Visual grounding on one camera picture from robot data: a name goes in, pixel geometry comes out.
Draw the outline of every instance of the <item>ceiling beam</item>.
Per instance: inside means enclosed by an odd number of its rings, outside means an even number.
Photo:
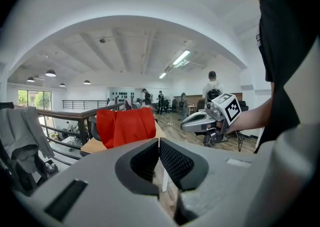
[[[92,38],[86,33],[79,33],[83,41],[91,48],[91,50],[96,54],[97,57],[110,69],[113,70],[114,66],[111,61],[105,56],[101,49],[96,45]]]
[[[105,40],[108,40],[108,39],[112,39],[112,40],[114,40],[114,39],[121,39],[121,38],[138,38],[138,39],[143,39],[143,38],[145,38],[145,36],[142,36],[142,35],[137,35],[137,36],[132,36],[132,35],[126,35],[126,34],[123,34],[123,35],[119,35],[119,36],[116,36],[116,37],[114,37],[114,36],[99,36],[99,37],[94,37],[94,39],[101,39],[101,38],[104,38]],[[161,44],[170,44],[170,45],[175,45],[175,46],[181,46],[181,47],[183,47],[184,46],[184,43],[181,43],[180,41],[174,41],[174,40],[172,40],[172,39],[166,39],[166,38],[157,38],[157,37],[155,37],[154,39],[153,39],[154,41],[158,41],[159,43],[161,43]]]
[[[68,56],[71,56],[73,59],[75,59],[76,61],[78,61],[79,63],[87,66],[90,70],[92,71],[97,71],[98,68],[95,67],[93,64],[91,64],[89,61],[86,61],[84,59],[82,59],[79,54],[72,48],[68,47],[65,43],[63,43],[62,41],[59,42],[55,42],[53,43],[58,49],[62,50],[63,52],[65,52]]]
[[[73,71],[75,73],[79,73],[79,74],[82,74],[84,73],[84,71],[81,71],[81,70],[78,70],[77,68],[65,63],[65,62],[61,62],[61,61],[54,61],[50,58],[45,58],[46,61],[56,65],[57,67],[62,67],[62,68],[65,68],[65,69],[68,69],[70,71]]]
[[[203,64],[200,64],[200,63],[196,63],[196,62],[193,62],[193,61],[189,61],[189,64],[190,65],[194,65],[194,66],[198,66],[202,69],[206,68],[207,66],[203,65]]]
[[[149,59],[150,59],[150,53],[151,53],[151,49],[152,49],[152,43],[154,41],[156,35],[156,31],[149,31],[148,36],[146,38],[146,42],[145,42],[145,50],[144,50],[144,54],[143,54],[143,64],[142,64],[142,74],[146,73],[147,67],[148,67],[148,63],[149,63]]]
[[[114,42],[115,42],[115,44],[116,44],[116,46],[118,48],[119,54],[121,56],[124,68],[128,72],[130,68],[129,68],[129,63],[128,63],[127,56],[122,51],[122,46],[121,46],[121,42],[120,42],[120,37],[121,36],[120,36],[117,28],[112,28],[111,31],[112,31],[112,36],[114,38]]]

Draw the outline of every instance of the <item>fluorescent light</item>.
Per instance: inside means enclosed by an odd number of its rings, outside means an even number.
[[[182,59],[185,58],[185,57],[186,57],[187,55],[189,55],[189,54],[190,54],[190,51],[189,51],[189,50],[184,51],[183,54],[180,55],[180,56],[178,57],[178,59],[173,62],[173,65],[177,65],[178,63],[180,63],[180,62],[182,61]]]
[[[161,76],[159,77],[159,79],[162,79],[164,76],[166,76],[167,74],[164,72],[161,74]]]

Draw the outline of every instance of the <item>window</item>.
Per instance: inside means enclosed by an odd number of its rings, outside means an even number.
[[[33,106],[41,110],[52,110],[52,92],[18,90],[18,105]]]

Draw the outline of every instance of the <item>ceiling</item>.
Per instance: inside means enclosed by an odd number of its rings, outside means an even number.
[[[256,0],[198,0],[212,10],[238,36],[242,43],[255,36],[260,19]],[[170,74],[205,68],[217,53],[171,32],[137,26],[84,30],[66,39],[43,46],[9,78],[25,83],[27,76],[44,77],[54,69],[59,81],[86,71],[116,71],[159,76],[184,50],[190,63],[173,68]]]

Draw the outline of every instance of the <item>gray jacket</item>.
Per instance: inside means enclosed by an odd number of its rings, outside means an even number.
[[[37,171],[34,155],[38,150],[44,157],[55,155],[40,126],[35,107],[0,110],[0,138],[9,158],[28,173]]]

